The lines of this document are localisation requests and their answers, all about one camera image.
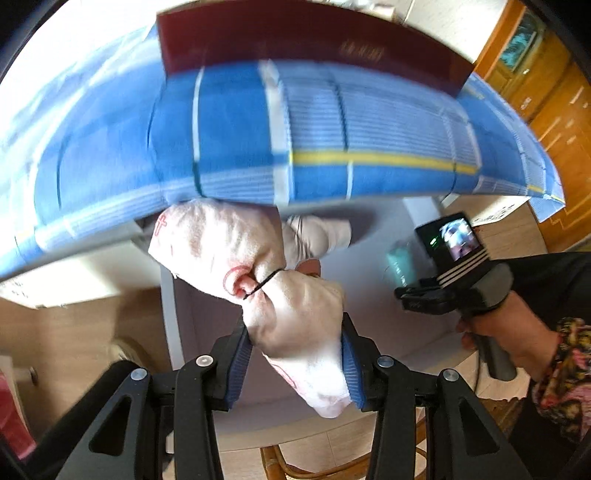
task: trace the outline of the handheld controller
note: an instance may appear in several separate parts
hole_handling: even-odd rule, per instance
[[[498,308],[513,285],[505,263],[490,260],[464,213],[449,215],[415,229],[437,268],[437,277],[419,287],[396,288],[405,310],[443,314],[458,310],[467,320]],[[509,381],[517,370],[494,338],[475,335],[475,343],[492,378]]]

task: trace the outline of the camera screen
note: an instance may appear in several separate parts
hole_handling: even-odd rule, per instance
[[[470,225],[463,218],[446,223],[439,231],[453,261],[459,260],[480,247]]]

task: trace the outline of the red object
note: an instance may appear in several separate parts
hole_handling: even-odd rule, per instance
[[[18,414],[17,406],[3,373],[0,373],[0,432],[20,459],[25,458],[35,449],[35,440],[29,434]]]
[[[473,69],[413,28],[302,0],[188,4],[159,14],[157,24],[167,74],[242,60],[334,61],[456,96]]]

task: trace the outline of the human hand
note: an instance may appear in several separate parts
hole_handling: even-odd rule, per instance
[[[470,322],[460,320],[457,331],[466,332],[462,345],[467,349],[476,348],[470,333],[495,338],[514,365],[525,368],[536,382],[544,376],[558,347],[558,333],[550,330],[514,291],[496,310],[475,316]]]

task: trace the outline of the hair tie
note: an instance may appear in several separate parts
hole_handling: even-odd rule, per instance
[[[250,297],[251,295],[255,294],[257,291],[259,291],[261,288],[263,288],[263,286],[265,285],[265,283],[267,283],[270,279],[272,279],[281,270],[283,270],[283,268],[277,268],[277,270],[275,270],[274,272],[272,272],[271,274],[269,274],[269,276],[265,280],[263,280],[261,283],[259,283],[254,288],[254,290],[252,292],[245,293],[243,300],[246,300],[248,297]]]

